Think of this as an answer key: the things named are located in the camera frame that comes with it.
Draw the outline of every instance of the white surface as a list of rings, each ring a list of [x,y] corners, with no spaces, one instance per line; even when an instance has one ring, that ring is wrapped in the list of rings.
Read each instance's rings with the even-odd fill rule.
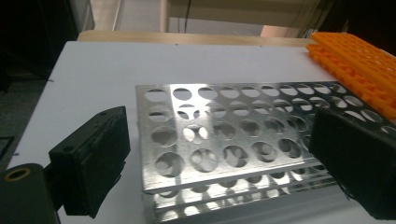
[[[96,113],[118,105],[126,105],[132,142],[122,178],[107,195],[96,219],[67,217],[61,208],[63,224],[145,223],[135,85],[333,80],[300,48],[84,42],[67,43],[50,79],[53,82],[48,82],[17,148],[20,155],[10,167],[26,162],[49,164],[49,150]],[[338,188],[231,211],[198,221],[375,223]]]

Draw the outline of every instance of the cable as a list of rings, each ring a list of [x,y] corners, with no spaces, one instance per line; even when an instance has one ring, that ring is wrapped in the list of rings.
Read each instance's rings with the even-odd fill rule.
[[[300,15],[301,15],[301,10],[303,9],[303,5],[305,4],[305,0],[303,0],[303,2],[300,4],[300,8],[298,9],[298,13],[297,13],[297,16],[294,18],[294,20],[291,22],[291,24],[289,25],[289,27],[288,27],[288,30],[286,31],[286,33],[285,33],[285,36],[284,37],[286,37],[287,35],[288,35],[288,31],[290,30],[290,27],[297,21],[297,19],[300,17]]]
[[[189,0],[189,3],[187,4],[186,19],[184,20],[184,34],[187,33],[187,21],[190,16],[190,8],[191,8],[191,0]]]
[[[322,9],[322,11],[320,12],[320,15],[319,15],[319,17],[318,17],[318,20],[317,20],[317,22],[316,22],[315,25],[314,25],[314,30],[317,30],[318,24],[319,24],[319,22],[320,22],[320,20],[321,20],[321,17],[323,16],[323,12],[324,12],[324,10],[326,10],[327,4],[328,4],[329,2],[330,2],[329,0],[326,0],[325,4],[324,4],[324,6],[323,6],[323,9]]]

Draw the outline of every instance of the perforated metal plate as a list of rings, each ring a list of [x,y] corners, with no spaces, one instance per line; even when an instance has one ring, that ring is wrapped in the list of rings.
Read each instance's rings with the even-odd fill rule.
[[[337,82],[137,86],[144,191],[161,193],[319,165],[315,107],[383,118]]]
[[[320,165],[270,175],[258,175],[247,179],[220,182],[192,189],[160,193],[154,196],[156,213],[249,195],[263,190],[302,185],[327,178],[331,177],[327,174],[325,168]]]
[[[188,205],[185,207],[179,207],[165,212],[161,212],[156,215],[156,221],[166,222],[178,218],[201,215],[219,209],[226,209],[238,205],[271,200],[273,198],[278,198],[301,191],[326,188],[334,184],[335,181],[332,178],[327,178],[310,183],[296,184],[293,186],[283,187],[279,189],[268,189],[259,192],[247,193],[244,195],[221,199],[214,202]]]

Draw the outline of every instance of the wooden edge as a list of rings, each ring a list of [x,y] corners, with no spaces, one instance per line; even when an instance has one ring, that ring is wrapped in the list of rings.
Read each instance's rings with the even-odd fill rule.
[[[91,42],[139,42],[163,44],[201,44],[201,45],[246,45],[246,46],[283,46],[304,48],[315,43],[311,39],[285,37],[258,37],[241,35],[192,35],[169,33],[138,33],[122,31],[84,31],[78,41]]]

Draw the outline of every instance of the orange plastic rack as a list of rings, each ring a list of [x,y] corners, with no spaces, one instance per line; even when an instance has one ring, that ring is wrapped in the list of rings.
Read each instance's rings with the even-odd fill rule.
[[[363,101],[396,119],[396,58],[350,34],[314,33],[310,56]]]

